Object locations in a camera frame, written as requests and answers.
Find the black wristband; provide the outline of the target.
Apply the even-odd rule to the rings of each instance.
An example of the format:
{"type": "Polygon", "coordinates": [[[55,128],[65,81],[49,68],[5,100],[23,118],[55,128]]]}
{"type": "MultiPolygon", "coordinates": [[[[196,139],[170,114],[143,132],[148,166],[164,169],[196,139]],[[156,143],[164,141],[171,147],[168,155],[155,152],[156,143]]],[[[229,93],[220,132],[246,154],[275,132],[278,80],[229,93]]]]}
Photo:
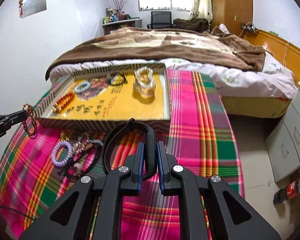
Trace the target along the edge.
{"type": "Polygon", "coordinates": [[[145,148],[144,148],[144,160],[145,160],[145,171],[143,175],[143,181],[152,178],[157,172],[157,158],[156,158],[156,132],[147,124],[137,122],[135,119],[131,118],[127,122],[120,124],[113,128],[103,143],[103,148],[101,152],[102,158],[102,168],[105,174],[111,171],[109,155],[112,152],[111,147],[114,145],[115,141],[121,140],[128,131],[141,131],[146,135],[145,148]]]}

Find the plaid colourful cloth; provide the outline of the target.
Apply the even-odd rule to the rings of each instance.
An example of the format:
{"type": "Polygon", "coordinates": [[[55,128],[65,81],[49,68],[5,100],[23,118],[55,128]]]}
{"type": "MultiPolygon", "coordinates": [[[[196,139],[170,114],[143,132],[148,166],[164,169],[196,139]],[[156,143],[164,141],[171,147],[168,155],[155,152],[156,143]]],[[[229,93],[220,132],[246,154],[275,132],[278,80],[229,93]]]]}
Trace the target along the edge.
{"type": "MultiPolygon", "coordinates": [[[[236,139],[221,98],[204,74],[169,70],[171,124],[158,134],[166,151],[193,173],[220,175],[244,194],[236,139]]],[[[0,161],[0,214],[14,238],[41,216],[69,187],[51,162],[61,129],[38,127],[36,139],[17,129],[0,161]]],[[[160,193],[157,177],[143,183],[138,197],[123,202],[122,239],[179,239],[177,197],[160,193]]]]}

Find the striped cardboard tray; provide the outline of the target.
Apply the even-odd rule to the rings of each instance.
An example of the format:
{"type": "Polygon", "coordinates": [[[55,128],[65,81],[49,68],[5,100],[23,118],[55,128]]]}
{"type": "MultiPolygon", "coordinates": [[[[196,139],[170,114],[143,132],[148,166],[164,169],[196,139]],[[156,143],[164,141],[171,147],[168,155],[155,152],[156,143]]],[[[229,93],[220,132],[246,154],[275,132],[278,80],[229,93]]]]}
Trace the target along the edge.
{"type": "Polygon", "coordinates": [[[42,126],[109,131],[133,118],[157,132],[170,129],[170,90],[163,63],[135,63],[98,67],[58,78],[35,108],[42,126]],[[153,70],[156,89],[143,98],[133,89],[134,72],[153,70]]]}

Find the cola bottle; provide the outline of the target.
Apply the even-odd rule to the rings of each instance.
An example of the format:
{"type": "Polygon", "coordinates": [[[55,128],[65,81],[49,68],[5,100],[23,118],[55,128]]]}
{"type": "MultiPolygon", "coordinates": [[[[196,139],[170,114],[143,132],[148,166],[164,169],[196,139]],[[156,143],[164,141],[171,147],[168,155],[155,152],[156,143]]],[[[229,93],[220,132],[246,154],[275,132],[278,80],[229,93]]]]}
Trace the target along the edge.
{"type": "Polygon", "coordinates": [[[281,204],[286,200],[290,200],[300,195],[300,179],[293,181],[284,189],[280,189],[274,194],[273,204],[281,204]]]}

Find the grey drawer cabinet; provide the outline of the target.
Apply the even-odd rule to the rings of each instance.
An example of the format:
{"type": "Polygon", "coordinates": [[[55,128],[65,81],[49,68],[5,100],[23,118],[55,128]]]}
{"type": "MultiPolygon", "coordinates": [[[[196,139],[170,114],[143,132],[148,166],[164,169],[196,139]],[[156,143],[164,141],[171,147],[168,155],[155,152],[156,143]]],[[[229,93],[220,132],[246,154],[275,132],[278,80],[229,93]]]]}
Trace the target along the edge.
{"type": "Polygon", "coordinates": [[[300,82],[297,93],[280,122],[265,139],[275,182],[300,168],[300,82]]]}

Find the bed with white sheet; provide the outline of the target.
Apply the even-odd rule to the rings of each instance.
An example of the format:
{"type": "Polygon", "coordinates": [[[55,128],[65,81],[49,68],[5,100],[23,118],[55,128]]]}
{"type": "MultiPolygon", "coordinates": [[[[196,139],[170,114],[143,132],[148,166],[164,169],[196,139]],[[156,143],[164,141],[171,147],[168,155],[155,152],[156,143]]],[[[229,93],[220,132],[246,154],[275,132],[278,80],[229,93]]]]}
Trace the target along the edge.
{"type": "MultiPolygon", "coordinates": [[[[225,25],[216,27],[223,33],[230,34],[225,25]]],[[[297,93],[292,71],[267,51],[264,67],[260,72],[169,57],[162,60],[128,59],[61,64],[52,70],[48,80],[54,82],[77,71],[131,63],[163,63],[170,70],[199,72],[209,76],[223,98],[225,109],[234,115],[277,118],[285,113],[297,93]]]]}

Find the brown blanket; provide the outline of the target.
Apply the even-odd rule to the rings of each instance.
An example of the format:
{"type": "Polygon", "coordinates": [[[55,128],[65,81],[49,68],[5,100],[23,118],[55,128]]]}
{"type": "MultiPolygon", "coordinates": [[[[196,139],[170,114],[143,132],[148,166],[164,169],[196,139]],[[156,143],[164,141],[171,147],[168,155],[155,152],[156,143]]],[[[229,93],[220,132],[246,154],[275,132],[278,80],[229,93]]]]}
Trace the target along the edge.
{"type": "Polygon", "coordinates": [[[45,78],[61,64],[110,60],[162,60],[169,57],[191,62],[211,63],[243,71],[260,72],[266,51],[218,27],[197,33],[185,29],[147,30],[124,27],[113,33],[84,42],[58,57],[48,67],[45,78]]]}

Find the wooden desk shelf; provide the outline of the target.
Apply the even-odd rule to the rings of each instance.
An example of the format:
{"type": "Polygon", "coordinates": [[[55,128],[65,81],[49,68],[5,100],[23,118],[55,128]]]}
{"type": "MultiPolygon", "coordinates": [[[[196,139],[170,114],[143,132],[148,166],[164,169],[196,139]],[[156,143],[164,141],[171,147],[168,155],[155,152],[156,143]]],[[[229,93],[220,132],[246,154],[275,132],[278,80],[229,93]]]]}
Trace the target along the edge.
{"type": "Polygon", "coordinates": [[[109,23],[102,24],[104,35],[108,35],[108,34],[112,33],[113,31],[124,28],[124,27],[143,28],[142,19],[131,18],[128,20],[122,20],[122,21],[109,22],[109,23]]]}

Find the black office chair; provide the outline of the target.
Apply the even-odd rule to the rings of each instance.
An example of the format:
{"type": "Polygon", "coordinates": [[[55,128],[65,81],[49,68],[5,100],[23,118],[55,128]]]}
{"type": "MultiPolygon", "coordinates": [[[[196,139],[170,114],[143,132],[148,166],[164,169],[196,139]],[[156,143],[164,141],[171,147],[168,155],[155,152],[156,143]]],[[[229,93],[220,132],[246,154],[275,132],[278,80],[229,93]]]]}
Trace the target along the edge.
{"type": "Polygon", "coordinates": [[[147,24],[148,29],[173,28],[172,13],[170,11],[152,11],[151,22],[147,24]]]}

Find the wooden headboard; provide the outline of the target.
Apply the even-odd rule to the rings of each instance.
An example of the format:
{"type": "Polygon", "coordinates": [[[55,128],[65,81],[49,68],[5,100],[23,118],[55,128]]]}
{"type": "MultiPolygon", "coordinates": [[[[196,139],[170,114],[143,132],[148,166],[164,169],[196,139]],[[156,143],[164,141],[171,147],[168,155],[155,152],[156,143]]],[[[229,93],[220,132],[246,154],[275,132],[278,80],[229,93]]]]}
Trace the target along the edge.
{"type": "Polygon", "coordinates": [[[262,46],[277,61],[290,69],[298,86],[298,82],[300,82],[300,48],[264,30],[259,30],[256,33],[246,31],[244,39],[253,45],[262,46]]]}

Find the wooden wardrobe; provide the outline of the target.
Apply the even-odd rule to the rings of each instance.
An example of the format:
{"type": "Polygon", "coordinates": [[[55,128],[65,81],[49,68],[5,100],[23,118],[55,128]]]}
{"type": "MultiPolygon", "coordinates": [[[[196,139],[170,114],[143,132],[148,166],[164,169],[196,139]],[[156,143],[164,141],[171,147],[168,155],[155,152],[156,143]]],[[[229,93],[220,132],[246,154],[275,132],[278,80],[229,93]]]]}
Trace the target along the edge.
{"type": "Polygon", "coordinates": [[[253,21],[253,0],[212,0],[212,15],[211,27],[222,23],[239,35],[242,26],[253,21]]]}

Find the wall poster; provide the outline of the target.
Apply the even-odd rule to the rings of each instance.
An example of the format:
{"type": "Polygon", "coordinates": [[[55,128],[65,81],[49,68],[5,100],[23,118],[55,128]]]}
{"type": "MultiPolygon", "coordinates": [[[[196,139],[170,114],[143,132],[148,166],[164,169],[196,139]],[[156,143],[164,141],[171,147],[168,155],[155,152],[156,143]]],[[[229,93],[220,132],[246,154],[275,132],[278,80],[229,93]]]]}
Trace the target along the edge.
{"type": "Polygon", "coordinates": [[[19,0],[20,18],[26,18],[46,9],[46,0],[19,0]]]}

